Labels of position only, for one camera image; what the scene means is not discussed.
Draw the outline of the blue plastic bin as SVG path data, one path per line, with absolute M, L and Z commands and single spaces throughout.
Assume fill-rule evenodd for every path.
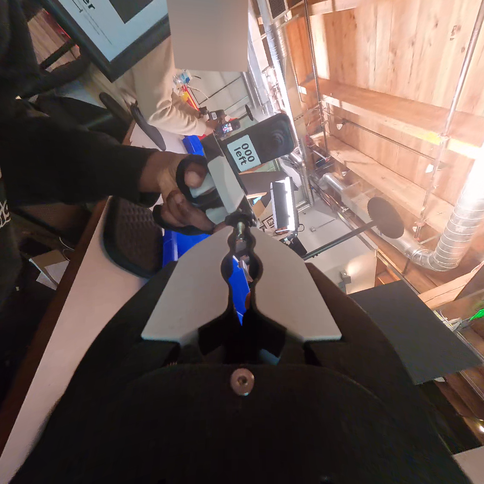
M 188 154 L 205 156 L 202 142 L 198 136 L 184 136 L 182 142 Z
M 166 229 L 163 234 L 162 266 L 165 267 L 169 262 L 178 261 L 187 251 L 208 237 L 207 234 L 184 235 Z M 233 257 L 233 270 L 228 282 L 232 289 L 233 306 L 240 324 L 242 324 L 246 312 L 245 301 L 250 293 L 250 288 L 245 271 L 239 266 L 239 260 L 236 257 Z

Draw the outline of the black printed sweatshirt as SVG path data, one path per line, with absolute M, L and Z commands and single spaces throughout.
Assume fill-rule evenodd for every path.
M 22 269 L 10 209 L 47 200 L 34 174 L 36 118 L 16 99 L 41 78 L 27 21 L 24 1 L 1 1 L 1 306 Z

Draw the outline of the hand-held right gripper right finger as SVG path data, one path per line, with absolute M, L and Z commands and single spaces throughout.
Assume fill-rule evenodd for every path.
M 257 358 L 276 364 L 286 346 L 341 342 L 342 332 L 303 259 L 258 228 L 248 234 L 253 282 L 244 326 Z

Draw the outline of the framed tag sign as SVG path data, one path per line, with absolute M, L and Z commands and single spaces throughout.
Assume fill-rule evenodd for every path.
M 40 1 L 113 82 L 170 36 L 166 1 Z

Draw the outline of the black flat panel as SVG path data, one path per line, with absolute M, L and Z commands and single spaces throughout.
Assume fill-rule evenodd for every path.
M 349 296 L 388 339 L 415 385 L 482 363 L 477 351 L 452 332 L 404 281 Z

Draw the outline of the person's left forearm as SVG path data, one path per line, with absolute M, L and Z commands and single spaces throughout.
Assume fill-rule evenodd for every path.
M 141 178 L 153 154 L 34 115 L 19 100 L 1 104 L 1 210 L 108 196 L 150 207 L 161 192 L 142 188 Z

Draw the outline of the black star knob screw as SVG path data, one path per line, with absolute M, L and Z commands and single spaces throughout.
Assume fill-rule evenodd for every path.
M 258 220 L 252 210 L 235 211 L 227 215 L 223 222 L 235 229 L 236 240 L 248 241 L 251 227 L 258 228 Z

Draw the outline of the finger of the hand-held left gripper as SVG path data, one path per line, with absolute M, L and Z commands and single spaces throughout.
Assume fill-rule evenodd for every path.
M 245 192 L 225 156 L 217 156 L 208 162 L 207 180 L 211 182 L 221 204 L 220 207 L 208 208 L 207 216 L 248 214 Z

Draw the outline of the LED panel light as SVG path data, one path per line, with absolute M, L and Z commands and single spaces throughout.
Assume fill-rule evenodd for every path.
M 299 214 L 292 179 L 287 176 L 271 182 L 270 195 L 275 233 L 279 235 L 298 232 Z

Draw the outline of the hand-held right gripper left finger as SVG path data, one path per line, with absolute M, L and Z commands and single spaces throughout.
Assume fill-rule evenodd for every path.
M 225 227 L 187 251 L 173 272 L 144 327 L 147 341 L 221 346 L 237 324 L 228 282 L 233 272 Z

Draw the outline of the black mesh pad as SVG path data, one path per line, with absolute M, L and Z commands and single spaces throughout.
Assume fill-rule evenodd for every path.
M 150 279 L 162 268 L 163 232 L 150 209 L 112 197 L 102 240 L 111 262 L 130 274 Z

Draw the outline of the person's left hand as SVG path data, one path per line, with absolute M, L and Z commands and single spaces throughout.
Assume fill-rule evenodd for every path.
M 202 233 L 211 234 L 216 225 L 206 214 L 195 207 L 185 197 L 177 184 L 177 170 L 180 164 L 186 163 L 184 183 L 188 188 L 199 188 L 207 175 L 207 168 L 200 161 L 202 157 L 157 151 L 150 155 L 142 171 L 138 189 L 142 193 L 159 193 L 162 205 L 154 208 L 155 220 L 163 228 L 183 232 L 192 227 Z

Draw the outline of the black disc on pole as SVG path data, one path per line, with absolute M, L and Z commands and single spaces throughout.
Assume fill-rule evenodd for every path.
M 382 197 L 372 197 L 367 203 L 368 215 L 371 219 L 370 222 L 364 224 L 363 226 L 344 234 L 337 239 L 330 241 L 329 243 L 318 247 L 317 249 L 308 252 L 302 258 L 304 261 L 317 257 L 321 253 L 360 235 L 373 227 L 378 228 L 378 230 L 386 237 L 390 239 L 398 239 L 403 236 L 405 226 L 404 223 L 393 207 L 393 205 Z

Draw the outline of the black office chair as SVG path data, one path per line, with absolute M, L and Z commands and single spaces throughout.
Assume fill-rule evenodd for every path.
M 134 121 L 148 136 L 148 138 L 154 142 L 157 148 L 159 148 L 161 151 L 166 151 L 166 142 L 162 134 L 157 128 L 147 122 L 138 106 L 137 101 L 131 103 L 128 111 L 126 111 L 111 95 L 106 92 L 101 92 L 99 94 L 99 100 L 114 118 L 125 125 L 131 124 L 131 122 Z

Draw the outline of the silver ribbed flexible duct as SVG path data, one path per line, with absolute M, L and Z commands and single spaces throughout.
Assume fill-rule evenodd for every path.
M 478 151 L 435 250 L 418 249 L 410 260 L 420 267 L 434 271 L 457 268 L 482 221 L 483 147 Z

